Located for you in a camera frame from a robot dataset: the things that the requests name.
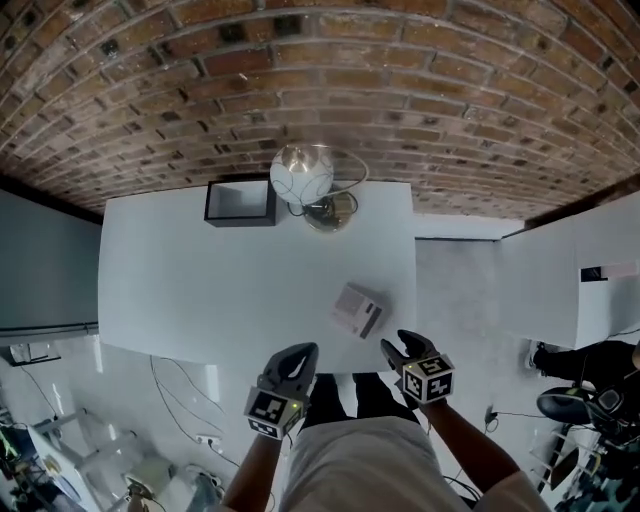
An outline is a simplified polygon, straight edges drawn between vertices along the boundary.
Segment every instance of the red brick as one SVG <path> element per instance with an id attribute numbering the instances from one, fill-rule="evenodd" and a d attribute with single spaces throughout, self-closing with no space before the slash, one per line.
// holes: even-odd
<path id="1" fill-rule="evenodd" d="M 242 23 L 242 26 L 247 36 L 247 41 L 250 43 L 266 43 L 277 38 L 273 27 L 273 18 L 247 20 Z"/>
<path id="2" fill-rule="evenodd" d="M 466 106 L 463 104 L 449 103 L 448 101 L 411 98 L 409 108 L 419 110 L 420 112 L 432 112 L 434 114 L 458 117 L 464 112 Z"/>
<path id="3" fill-rule="evenodd" d="M 33 34 L 33 39 L 46 49 L 71 23 L 72 19 L 66 13 L 58 11 Z"/>
<path id="4" fill-rule="evenodd" d="M 640 59 L 637 57 L 627 65 L 627 69 L 637 81 L 640 82 Z"/>
<path id="5" fill-rule="evenodd" d="M 541 2 L 527 2 L 527 4 L 528 7 L 523 13 L 525 19 L 554 36 L 562 33 L 567 19 L 556 9 Z"/>
<path id="6" fill-rule="evenodd" d="M 90 18 L 69 34 L 69 38 L 78 48 L 88 46 L 102 34 L 126 21 L 127 17 L 117 5 L 109 6 Z"/>
<path id="7" fill-rule="evenodd" d="M 465 82 L 481 83 L 489 68 L 438 54 L 431 63 L 431 71 L 438 75 L 459 78 Z"/>
<path id="8" fill-rule="evenodd" d="M 440 139 L 440 133 L 433 132 L 430 130 L 417 130 L 414 128 L 403 128 L 401 130 L 398 130 L 397 138 L 436 142 L 438 139 Z"/>
<path id="9" fill-rule="evenodd" d="M 562 105 L 560 98 L 537 87 L 534 83 L 504 73 L 495 75 L 491 79 L 491 86 L 535 103 L 542 108 L 558 109 Z"/>
<path id="10" fill-rule="evenodd" d="M 440 17 L 447 6 L 446 0 L 376 0 L 375 4 L 363 0 L 266 0 L 267 9 L 279 9 L 282 7 L 327 6 L 327 7 L 354 7 L 354 5 L 375 5 L 383 9 L 394 11 L 423 14 L 426 16 Z"/>
<path id="11" fill-rule="evenodd" d="M 591 66 L 581 62 L 578 68 L 573 72 L 575 76 L 583 85 L 591 87 L 592 89 L 600 89 L 607 81 L 599 71 L 596 71 Z"/>
<path id="12" fill-rule="evenodd" d="M 56 104 L 64 110 L 88 97 L 95 97 L 108 88 L 109 83 L 104 78 L 100 75 L 94 75 L 73 89 L 69 89 Z"/>
<path id="13" fill-rule="evenodd" d="M 172 31 L 171 17 L 167 12 L 161 11 L 119 32 L 115 39 L 118 41 L 120 51 L 126 52 L 166 36 Z"/>
<path id="14" fill-rule="evenodd" d="M 332 87 L 376 88 L 383 85 L 383 76 L 377 71 L 352 71 L 327 69 L 324 72 L 327 85 Z"/>
<path id="15" fill-rule="evenodd" d="M 401 67 L 421 69 L 427 52 L 412 48 L 395 48 L 348 43 L 298 43 L 276 48 L 282 65 L 344 64 L 366 67 Z"/>
<path id="16" fill-rule="evenodd" d="M 275 94 L 251 94 L 238 98 L 226 98 L 222 100 L 225 112 L 245 112 L 248 110 L 263 110 L 278 106 L 278 97 Z"/>
<path id="17" fill-rule="evenodd" d="M 444 82 L 419 75 L 394 73 L 391 76 L 391 85 L 402 89 L 411 89 L 416 92 L 427 92 L 446 96 L 450 99 L 469 101 L 479 105 L 496 107 L 504 100 L 504 96 L 483 91 L 476 86 L 466 86 L 453 82 Z"/>
<path id="18" fill-rule="evenodd" d="M 107 62 L 109 58 L 100 51 L 98 48 L 93 48 L 89 50 L 87 53 L 84 53 L 74 59 L 74 61 L 69 66 L 72 74 L 75 74 L 78 77 L 83 77 L 98 69 L 105 62 Z"/>
<path id="19" fill-rule="evenodd" d="M 581 0 L 553 1 L 571 14 L 593 35 L 604 42 L 611 48 L 613 53 L 622 60 L 626 61 L 635 56 L 636 52 L 618 35 L 613 24 L 603 17 L 591 4 L 582 2 Z"/>
<path id="20" fill-rule="evenodd" d="M 22 9 L 29 3 L 29 0 L 10 0 L 4 6 L 3 10 L 11 18 L 16 18 Z"/>
<path id="21" fill-rule="evenodd" d="M 139 73 L 151 71 L 157 67 L 158 60 L 153 57 L 151 50 L 147 49 L 113 63 L 104 70 L 104 74 L 114 82 L 120 82 Z"/>
<path id="22" fill-rule="evenodd" d="M 242 50 L 208 57 L 204 67 L 210 76 L 251 73 L 270 69 L 271 57 L 266 49 Z"/>
<path id="23" fill-rule="evenodd" d="M 579 86 L 575 82 L 544 64 L 538 65 L 530 79 L 561 96 L 569 96 L 579 89 Z"/>
<path id="24" fill-rule="evenodd" d="M 598 62 L 604 54 L 602 48 L 584 30 L 573 23 L 569 24 L 561 39 L 593 63 Z"/>
<path id="25" fill-rule="evenodd" d="M 519 25 L 505 16 L 464 2 L 456 3 L 451 19 L 470 29 L 504 40 L 510 40 Z"/>
<path id="26" fill-rule="evenodd" d="M 13 85 L 13 82 L 13 77 L 9 73 L 2 73 L 0 75 L 0 95 L 4 96 Z"/>
<path id="27" fill-rule="evenodd" d="M 72 84 L 73 80 L 62 70 L 56 73 L 44 87 L 38 89 L 38 94 L 49 101 L 65 92 Z"/>
<path id="28" fill-rule="evenodd" d="M 7 71 L 14 77 L 19 78 L 23 75 L 31 64 L 40 56 L 42 51 L 38 46 L 32 43 L 27 43 L 16 55 L 11 64 L 7 66 Z"/>
<path id="29" fill-rule="evenodd" d="M 252 10 L 251 0 L 195 0 L 174 7 L 176 17 L 185 25 L 244 14 Z"/>
<path id="30" fill-rule="evenodd" d="M 357 37 L 391 41 L 400 29 L 400 19 L 359 14 L 325 14 L 320 32 L 325 37 Z"/>
<path id="31" fill-rule="evenodd" d="M 317 123 L 317 114 L 313 110 L 271 110 L 267 112 L 267 121 L 270 123 L 278 123 L 287 125 L 289 123 Z"/>
<path id="32" fill-rule="evenodd" d="M 242 94 L 249 91 L 279 90 L 308 87 L 312 80 L 306 71 L 273 71 L 253 75 L 218 78 L 187 87 L 187 94 L 196 100 Z"/>
<path id="33" fill-rule="evenodd" d="M 153 112 L 165 112 L 174 110 L 184 105 L 184 98 L 178 91 L 168 91 L 160 94 L 147 96 L 132 104 L 136 110 L 143 114 L 151 114 Z"/>
<path id="34" fill-rule="evenodd" d="M 184 59 L 203 52 L 212 52 L 220 44 L 218 30 L 206 28 L 162 43 L 162 52 L 169 58 Z"/>
<path id="35" fill-rule="evenodd" d="M 613 20 L 618 28 L 622 30 L 622 33 L 625 33 L 627 29 L 631 28 L 633 18 L 617 0 L 593 0 L 593 3 Z"/>
<path id="36" fill-rule="evenodd" d="M 134 82 L 141 92 L 160 87 L 185 86 L 198 78 L 200 73 L 192 62 L 181 62 L 169 69 L 162 69 Z"/>
<path id="37" fill-rule="evenodd" d="M 367 124 L 373 121 L 371 110 L 355 109 L 322 109 L 320 110 L 321 123 L 354 123 Z"/>
<path id="38" fill-rule="evenodd" d="M 9 18 L 7 18 L 3 13 L 0 13 L 0 37 L 4 35 L 4 33 L 11 26 L 11 22 Z"/>
<path id="39" fill-rule="evenodd" d="M 319 94 L 316 92 L 314 95 L 315 101 L 313 101 L 312 104 L 318 104 L 317 99 L 320 100 L 320 104 L 329 104 L 332 106 L 342 105 L 349 107 L 402 108 L 407 97 L 403 94 L 392 94 L 381 91 L 365 92 L 331 90 L 328 93 L 327 100 L 325 100 L 321 93 Z"/>
<path id="40" fill-rule="evenodd" d="M 631 77 L 627 74 L 620 64 L 614 62 L 609 69 L 607 69 L 607 76 L 617 87 L 623 89 L 625 85 L 629 83 Z"/>
<path id="41" fill-rule="evenodd" d="M 488 62 L 517 74 L 527 74 L 535 62 L 505 46 L 433 23 L 407 22 L 403 40 L 463 57 Z"/>

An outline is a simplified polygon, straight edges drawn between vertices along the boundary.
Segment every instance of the electrical cable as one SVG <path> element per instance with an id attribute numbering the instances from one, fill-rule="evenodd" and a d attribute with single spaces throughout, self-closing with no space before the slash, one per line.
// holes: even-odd
<path id="1" fill-rule="evenodd" d="M 293 210 L 291 209 L 291 204 L 290 203 L 287 203 L 287 209 L 289 210 L 289 213 L 293 217 L 304 217 L 304 211 L 302 213 L 293 213 Z"/>
<path id="2" fill-rule="evenodd" d="M 171 361 L 173 364 L 175 364 L 178 368 L 180 368 L 180 370 L 182 371 L 182 373 L 184 373 L 184 376 L 187 378 L 187 380 L 189 381 L 189 384 L 191 384 L 191 387 L 193 389 L 195 389 L 201 396 L 202 398 L 204 398 L 205 400 L 207 400 L 208 402 L 211 402 L 215 407 L 218 408 L 218 410 L 224 414 L 225 416 L 227 415 L 226 412 L 224 412 L 224 409 L 222 407 L 220 407 L 219 404 L 217 404 L 216 402 L 214 402 L 213 400 L 211 400 L 211 398 L 209 398 L 207 395 L 205 395 L 198 386 L 196 386 L 193 381 L 191 380 L 191 377 L 189 377 L 189 374 L 187 373 L 187 371 L 184 369 L 184 367 L 175 359 L 170 359 L 168 357 L 161 357 L 160 359 L 163 359 L 164 361 Z"/>
<path id="3" fill-rule="evenodd" d="M 163 512 L 167 512 L 167 509 L 166 509 L 166 508 L 164 508 L 164 507 L 160 504 L 160 502 L 158 502 L 158 501 L 154 500 L 153 498 L 145 498 L 145 499 L 147 499 L 147 500 L 149 500 L 149 501 L 153 501 L 156 505 L 158 505 L 158 506 L 163 510 Z"/>
<path id="4" fill-rule="evenodd" d="M 496 422 L 496 426 L 494 428 L 489 428 L 489 426 L 493 423 Z M 489 423 L 487 423 L 485 425 L 484 428 L 484 433 L 485 434 L 493 434 L 496 430 L 498 430 L 498 427 L 500 426 L 500 420 L 498 418 L 493 418 Z"/>
<path id="5" fill-rule="evenodd" d="M 465 489 L 471 495 L 472 499 L 476 501 L 480 501 L 480 493 L 470 485 L 465 484 L 464 482 L 461 482 L 457 478 L 451 478 L 450 476 L 444 476 L 443 478 L 445 480 L 451 480 L 452 482 L 456 482 L 458 485 L 460 485 L 460 487 Z"/>
<path id="6" fill-rule="evenodd" d="M 616 334 L 612 334 L 612 335 L 611 335 L 611 336 L 609 336 L 607 339 L 609 340 L 609 339 L 614 338 L 614 337 L 616 337 L 616 336 L 626 336 L 627 334 L 635 334 L 635 333 L 637 333 L 637 332 L 640 332 L 640 328 L 638 328 L 638 329 L 634 329 L 633 331 L 618 332 L 618 333 L 616 333 Z"/>
<path id="7" fill-rule="evenodd" d="M 222 455 L 218 450 L 216 450 L 213 446 L 211 446 L 211 439 L 209 439 L 209 441 L 207 441 L 207 446 L 209 446 L 209 449 L 215 453 L 218 457 L 226 460 L 229 464 L 233 464 L 235 467 L 237 467 L 238 469 L 240 469 L 240 464 L 238 464 L 237 462 L 233 462 L 231 459 L 225 457 L 224 455 Z"/>
<path id="8" fill-rule="evenodd" d="M 169 391 L 169 389 L 167 388 L 167 386 L 165 386 L 162 382 L 160 382 L 158 380 L 158 384 L 160 384 L 160 386 L 162 387 L 162 389 L 164 389 L 171 398 L 173 398 L 177 404 L 182 407 L 185 411 L 187 411 L 189 414 L 191 414 L 191 416 L 193 416 L 194 418 L 199 419 L 200 421 L 202 421 L 203 423 L 206 423 L 207 425 L 209 425 L 211 428 L 216 429 L 218 432 L 220 433 L 224 433 L 224 431 L 220 428 L 215 426 L 213 423 L 211 423 L 210 421 L 205 420 L 204 418 L 198 416 L 195 412 L 193 412 L 191 409 L 189 409 L 186 405 L 184 405 L 180 400 L 178 400 L 178 398 L 176 397 L 176 395 L 174 395 L 171 391 Z"/>
<path id="9" fill-rule="evenodd" d="M 29 378 L 33 381 L 33 383 L 36 385 L 36 387 L 38 388 L 38 391 L 40 391 L 40 394 L 42 395 L 42 398 L 44 398 L 44 401 L 47 402 L 47 405 L 49 407 L 51 407 L 51 411 L 53 412 L 53 417 L 56 418 L 58 416 L 58 413 L 56 413 L 56 410 L 53 408 L 53 405 L 51 405 L 51 402 L 49 402 L 49 399 L 47 398 L 47 395 L 44 394 L 44 391 L 42 391 L 42 388 L 40 387 L 40 385 L 36 382 L 36 379 L 33 378 L 33 375 L 31 375 L 27 370 L 25 370 L 22 366 L 20 366 L 20 369 L 26 373 Z"/>
<path id="10" fill-rule="evenodd" d="M 503 414 L 505 416 L 525 416 L 526 418 L 548 419 L 546 416 L 541 416 L 539 414 L 521 414 L 517 412 L 501 412 L 501 411 L 494 411 L 493 414 Z"/>
<path id="11" fill-rule="evenodd" d="M 40 329 L 62 329 L 67 327 L 81 327 L 81 330 L 85 330 L 88 326 L 97 327 L 98 322 L 84 322 L 76 324 L 58 324 L 58 325 L 34 325 L 30 327 L 1 327 L 0 332 L 13 332 L 13 331 L 37 331 Z"/>
<path id="12" fill-rule="evenodd" d="M 160 382 L 158 381 L 158 377 L 156 376 L 156 370 L 153 366 L 153 356 L 149 356 L 149 363 L 151 365 L 151 373 L 153 374 L 153 380 L 156 383 L 156 387 L 158 388 L 158 393 L 160 393 L 160 398 L 162 398 L 162 401 L 164 402 L 164 406 L 167 408 L 167 411 L 169 412 L 169 414 L 171 415 L 171 418 L 173 419 L 173 422 L 176 424 L 176 426 L 180 429 L 180 431 L 189 438 L 189 440 L 192 443 L 195 444 L 200 444 L 198 443 L 198 441 L 191 437 L 190 434 L 187 433 L 187 431 L 185 429 L 182 428 L 182 426 L 180 425 L 180 423 L 178 423 L 178 420 L 176 419 L 175 415 L 173 414 L 173 412 L 171 411 L 171 408 L 169 407 L 169 404 L 167 403 L 167 400 L 164 397 L 164 394 L 162 393 L 162 389 L 160 388 Z"/>
<path id="13" fill-rule="evenodd" d="M 32 332 L 29 334 L 0 334 L 0 338 L 28 338 L 32 336 L 46 336 L 47 334 L 67 334 L 69 332 L 89 332 L 88 329 L 68 329 L 65 331 L 51 331 L 51 332 Z"/>

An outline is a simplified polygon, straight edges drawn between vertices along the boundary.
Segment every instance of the white tile floor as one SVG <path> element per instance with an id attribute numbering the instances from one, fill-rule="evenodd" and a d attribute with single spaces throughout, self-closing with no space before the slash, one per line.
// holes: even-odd
<path id="1" fill-rule="evenodd" d="M 418 329 L 453 360 L 457 380 L 451 404 L 479 428 L 484 427 L 485 409 L 490 404 L 499 411 L 537 415 L 536 396 L 556 385 L 551 379 L 540 379 L 523 369 L 528 344 L 499 327 L 494 250 L 494 244 L 483 242 L 417 242 Z M 101 357 L 96 358 L 92 339 L 67 340 L 58 345 L 61 361 L 28 367 L 58 414 L 86 407 L 117 429 L 135 431 L 143 452 L 157 452 L 179 466 L 198 464 L 226 482 L 233 476 L 232 465 L 206 447 L 194 444 L 177 429 L 161 401 L 148 355 L 100 345 Z M 210 368 L 182 364 L 200 389 L 213 398 L 219 395 L 225 414 L 195 392 L 173 363 L 155 360 L 160 380 L 183 404 L 223 431 L 224 455 L 240 461 L 253 438 L 242 417 L 253 383 L 240 382 L 224 368 L 218 368 L 216 386 L 210 378 Z M 392 378 L 389 374 L 385 380 Z M 33 382 L 21 370 L 3 365 L 0 382 L 16 421 L 35 423 L 51 415 Z M 349 412 L 354 407 L 349 386 L 341 396 Z M 190 435 L 216 433 L 212 426 L 186 413 L 173 398 L 168 396 L 167 402 Z M 536 467 L 528 452 L 536 443 L 544 444 L 554 423 L 516 416 L 499 419 L 492 438 L 525 470 Z M 443 473 L 455 475 L 459 466 L 437 435 L 432 434 L 432 438 Z M 288 450 L 285 443 L 274 486 L 276 500 Z"/>

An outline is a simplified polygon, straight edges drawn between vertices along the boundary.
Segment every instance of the white wall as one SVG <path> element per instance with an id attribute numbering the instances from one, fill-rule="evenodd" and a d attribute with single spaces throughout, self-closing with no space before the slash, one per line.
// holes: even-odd
<path id="1" fill-rule="evenodd" d="M 414 215 L 415 238 L 500 240 L 523 227 L 523 221 L 513 219 L 426 213 Z"/>
<path id="2" fill-rule="evenodd" d="M 640 282 L 580 283 L 580 270 L 640 260 L 640 193 L 499 244 L 501 317 L 519 336 L 567 347 L 640 321 Z"/>

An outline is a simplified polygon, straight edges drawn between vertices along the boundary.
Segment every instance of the small white box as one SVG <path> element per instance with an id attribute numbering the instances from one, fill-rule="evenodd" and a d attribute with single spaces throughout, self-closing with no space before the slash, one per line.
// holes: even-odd
<path id="1" fill-rule="evenodd" d="M 453 365 L 440 354 L 407 363 L 402 368 L 402 390 L 421 404 L 453 394 Z"/>
<path id="2" fill-rule="evenodd" d="M 333 305 L 331 316 L 337 324 L 346 328 L 350 333 L 361 339 L 366 339 L 382 316 L 382 307 L 365 295 L 347 284 L 340 297 Z"/>

